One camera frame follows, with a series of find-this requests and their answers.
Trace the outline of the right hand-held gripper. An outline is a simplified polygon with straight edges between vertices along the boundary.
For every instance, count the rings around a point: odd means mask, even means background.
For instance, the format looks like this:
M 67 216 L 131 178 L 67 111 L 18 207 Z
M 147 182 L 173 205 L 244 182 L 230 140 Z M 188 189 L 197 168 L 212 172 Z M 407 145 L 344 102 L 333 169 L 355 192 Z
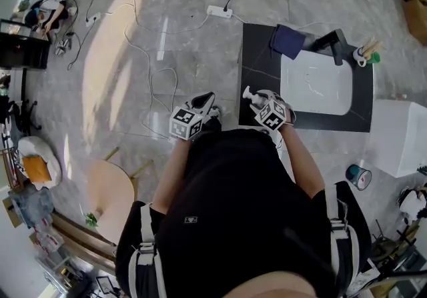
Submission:
M 255 120 L 270 131 L 277 131 L 282 125 L 294 125 L 294 110 L 273 91 L 256 91 L 250 107 Z

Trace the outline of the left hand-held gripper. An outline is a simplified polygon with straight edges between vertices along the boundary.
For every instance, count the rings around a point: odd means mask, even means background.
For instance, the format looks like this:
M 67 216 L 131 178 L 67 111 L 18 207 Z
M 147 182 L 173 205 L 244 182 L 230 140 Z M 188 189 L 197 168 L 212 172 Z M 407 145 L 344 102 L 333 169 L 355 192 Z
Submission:
M 175 107 L 169 118 L 169 134 L 178 139 L 193 139 L 211 118 L 219 115 L 220 110 L 214 107 L 215 98 L 212 91 L 196 93 Z

